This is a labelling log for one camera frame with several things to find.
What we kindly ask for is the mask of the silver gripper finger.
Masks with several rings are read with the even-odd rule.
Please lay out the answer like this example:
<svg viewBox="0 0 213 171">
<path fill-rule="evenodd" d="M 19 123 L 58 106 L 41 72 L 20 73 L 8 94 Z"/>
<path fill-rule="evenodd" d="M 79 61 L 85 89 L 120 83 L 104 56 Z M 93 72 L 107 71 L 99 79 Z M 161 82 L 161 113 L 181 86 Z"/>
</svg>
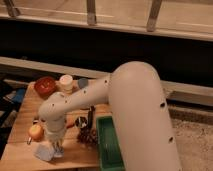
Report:
<svg viewBox="0 0 213 171">
<path fill-rule="evenodd" d="M 63 149 L 63 146 L 62 146 L 62 141 L 60 140 L 60 141 L 58 141 L 58 151 L 57 151 L 57 153 L 58 153 L 58 156 L 59 157 L 63 157 L 63 155 L 64 155 L 64 149 Z"/>
<path fill-rule="evenodd" d="M 57 142 L 52 142 L 52 146 L 53 146 L 54 150 L 56 151 L 57 150 Z"/>
</svg>

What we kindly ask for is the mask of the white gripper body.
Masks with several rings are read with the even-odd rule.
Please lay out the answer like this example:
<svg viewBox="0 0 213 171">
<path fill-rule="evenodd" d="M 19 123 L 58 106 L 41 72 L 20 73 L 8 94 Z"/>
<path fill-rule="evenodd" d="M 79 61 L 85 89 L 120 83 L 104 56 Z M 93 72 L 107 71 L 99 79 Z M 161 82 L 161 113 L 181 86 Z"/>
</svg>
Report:
<svg viewBox="0 0 213 171">
<path fill-rule="evenodd" d="M 45 138 L 50 142 L 57 142 L 62 140 L 65 136 L 66 129 L 62 128 L 59 131 L 50 131 L 48 129 L 45 130 Z"/>
</svg>

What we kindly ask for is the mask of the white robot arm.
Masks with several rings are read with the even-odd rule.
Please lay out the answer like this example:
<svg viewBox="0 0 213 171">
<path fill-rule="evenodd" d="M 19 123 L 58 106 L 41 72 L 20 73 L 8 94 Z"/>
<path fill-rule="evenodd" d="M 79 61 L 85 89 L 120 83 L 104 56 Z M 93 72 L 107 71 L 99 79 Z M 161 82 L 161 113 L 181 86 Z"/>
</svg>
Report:
<svg viewBox="0 0 213 171">
<path fill-rule="evenodd" d="M 64 114 L 108 103 L 126 171 L 182 171 L 171 119 L 157 71 L 128 62 L 85 88 L 51 95 L 38 110 L 55 126 Z"/>
</svg>

